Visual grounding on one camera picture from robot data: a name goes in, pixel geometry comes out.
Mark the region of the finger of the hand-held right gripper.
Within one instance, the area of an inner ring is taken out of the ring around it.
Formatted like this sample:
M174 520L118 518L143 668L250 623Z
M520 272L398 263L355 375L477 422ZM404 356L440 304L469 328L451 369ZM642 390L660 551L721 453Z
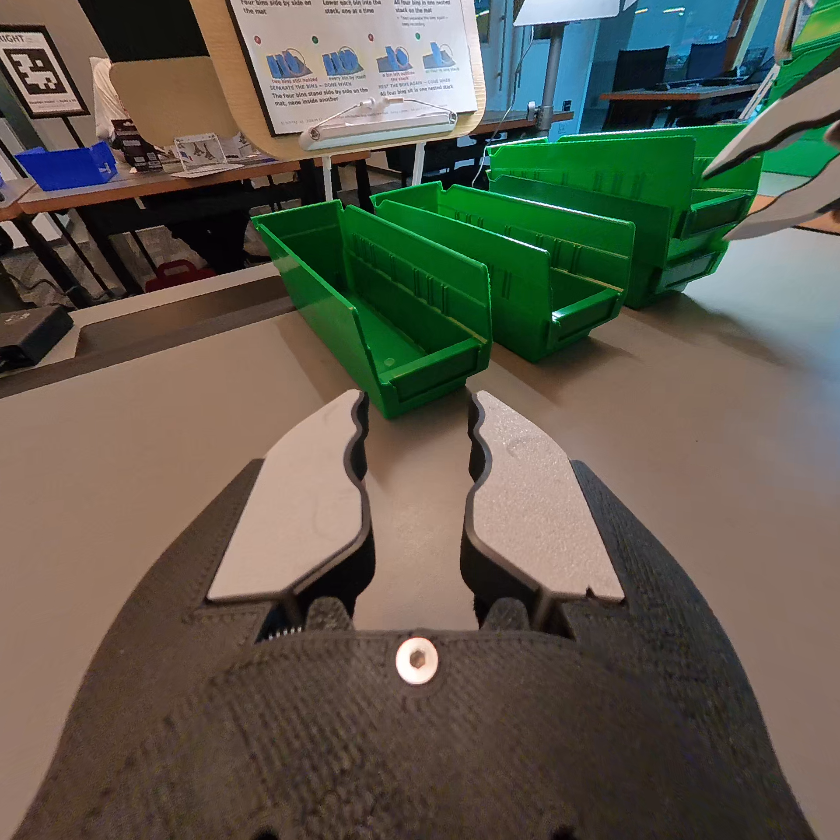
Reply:
M838 121L839 68L817 66L750 122L703 171L703 178L727 172L795 134Z
M811 223L826 215L838 223L838 202L838 179L815 178L751 213L724 238L728 242L758 238Z

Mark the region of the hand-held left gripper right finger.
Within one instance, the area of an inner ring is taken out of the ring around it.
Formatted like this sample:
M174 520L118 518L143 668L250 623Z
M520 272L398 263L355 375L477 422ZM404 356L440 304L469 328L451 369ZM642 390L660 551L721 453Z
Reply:
M625 592L562 447L489 392L469 400L461 576L485 621L501 599L549 627L562 604L619 605Z

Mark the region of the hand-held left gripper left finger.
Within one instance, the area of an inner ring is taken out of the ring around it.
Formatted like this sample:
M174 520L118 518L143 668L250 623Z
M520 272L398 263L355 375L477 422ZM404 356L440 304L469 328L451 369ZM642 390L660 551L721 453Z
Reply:
M262 459L207 600L272 603L287 623L316 600L353 617L375 572L364 486L369 396L348 390L285 433Z

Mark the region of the stack of green bins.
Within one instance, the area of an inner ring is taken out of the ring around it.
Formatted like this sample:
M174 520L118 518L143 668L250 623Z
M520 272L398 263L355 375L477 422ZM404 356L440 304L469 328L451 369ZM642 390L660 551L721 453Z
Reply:
M809 15L794 38L791 60L780 74L779 92L800 81L839 47L839 2L806 2L803 9ZM824 140L826 131L827 127L810 129L798 140L769 154L772 160L765 169L784 175L816 175L838 155L838 149Z

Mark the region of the grey metal pole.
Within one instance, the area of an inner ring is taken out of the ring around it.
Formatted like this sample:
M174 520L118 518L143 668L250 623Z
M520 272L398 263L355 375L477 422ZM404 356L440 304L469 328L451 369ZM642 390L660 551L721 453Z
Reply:
M566 23L553 24L542 94L541 132L548 136L553 125L553 103L560 71L560 58Z

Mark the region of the black device box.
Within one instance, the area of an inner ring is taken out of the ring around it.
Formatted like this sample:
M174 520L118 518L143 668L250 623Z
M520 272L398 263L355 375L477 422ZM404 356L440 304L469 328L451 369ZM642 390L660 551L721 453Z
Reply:
M61 306L2 312L1 373L36 366L73 327Z

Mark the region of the wooden side table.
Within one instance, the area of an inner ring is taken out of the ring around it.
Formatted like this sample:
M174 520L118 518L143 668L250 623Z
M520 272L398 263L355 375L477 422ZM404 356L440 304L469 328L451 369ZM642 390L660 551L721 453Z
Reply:
M512 111L508 119L500 123L500 131L524 130L536 127L536 119L528 120L525 111ZM493 133L501 120L501 112L485 112L473 134ZM369 151L355 151L334 154L332 167L367 161ZM32 179L17 179L2 187L2 222L11 221L17 215L34 216L41 213L63 211L68 208L85 207L119 200L134 200L146 196L181 193L201 186L215 186L229 182L242 182L260 177L277 176L298 172L299 161L252 161L239 168L227 169L211 174L183 177L178 172L153 174L130 174L118 172L109 182L100 185L73 187L58 191L45 191Z

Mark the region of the small picture card stand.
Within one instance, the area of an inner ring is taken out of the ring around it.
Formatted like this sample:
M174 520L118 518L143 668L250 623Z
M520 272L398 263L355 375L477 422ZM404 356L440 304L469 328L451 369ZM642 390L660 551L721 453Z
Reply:
M225 165L227 156L215 133L174 137L173 148L184 172L204 171Z

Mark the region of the white clip bar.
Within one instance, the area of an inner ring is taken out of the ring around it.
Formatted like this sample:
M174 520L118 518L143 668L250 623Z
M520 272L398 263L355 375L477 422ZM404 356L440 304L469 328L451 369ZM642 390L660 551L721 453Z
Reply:
M416 98L368 98L316 122L301 132L304 151L324 151L449 133L456 126L454 110Z

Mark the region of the small black box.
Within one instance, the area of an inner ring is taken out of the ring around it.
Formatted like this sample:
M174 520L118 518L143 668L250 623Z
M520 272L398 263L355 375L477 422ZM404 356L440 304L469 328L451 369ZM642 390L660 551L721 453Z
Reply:
M111 146L121 153L132 171L138 174L164 171L157 150L140 136L131 119L115 119L111 121L111 125Z

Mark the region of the blue plastic bin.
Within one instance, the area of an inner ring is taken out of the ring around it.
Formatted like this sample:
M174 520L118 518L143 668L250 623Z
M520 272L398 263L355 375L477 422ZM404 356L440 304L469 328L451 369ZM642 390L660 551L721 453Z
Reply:
M72 150L35 148L14 155L27 174L46 192L97 186L111 181L118 167L107 142Z

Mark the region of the beige rounded board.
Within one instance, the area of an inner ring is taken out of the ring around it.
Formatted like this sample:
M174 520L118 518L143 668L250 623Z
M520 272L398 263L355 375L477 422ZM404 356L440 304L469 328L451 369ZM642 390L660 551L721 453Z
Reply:
M204 133L222 140L239 133L207 56L114 62L109 77L141 138L153 146Z

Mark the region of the wooden sign board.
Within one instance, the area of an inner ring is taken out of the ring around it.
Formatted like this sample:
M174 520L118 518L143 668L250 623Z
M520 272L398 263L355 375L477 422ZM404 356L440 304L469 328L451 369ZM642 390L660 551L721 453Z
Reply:
M280 161L298 161L355 151L379 151L397 145L416 144L419 141L450 140L466 136L482 120L487 105L487 88L480 54L475 9L472 2L462 2L469 29L472 69L476 82L478 109L458 117L456 126L449 133L426 134L404 140L387 140L374 144L353 145L321 151L303 150L299 134L273 137L268 132L263 112L256 95L256 87L249 75L237 33L228 15L226 2L191 2L196 21L201 29L208 53L213 61L227 104L237 126L245 137L262 151Z

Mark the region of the black framed marker sign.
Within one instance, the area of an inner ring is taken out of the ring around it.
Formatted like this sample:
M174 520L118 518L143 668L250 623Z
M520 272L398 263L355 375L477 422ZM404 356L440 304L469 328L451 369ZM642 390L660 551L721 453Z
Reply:
M91 115L43 24L1 24L1 71L32 120Z

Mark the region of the red handled case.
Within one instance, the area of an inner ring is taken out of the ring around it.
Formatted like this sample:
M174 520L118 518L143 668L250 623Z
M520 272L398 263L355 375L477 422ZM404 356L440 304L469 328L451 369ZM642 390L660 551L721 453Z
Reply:
M145 282L144 291L161 291L215 276L209 267L200 268L188 259L177 259L157 266L153 277Z

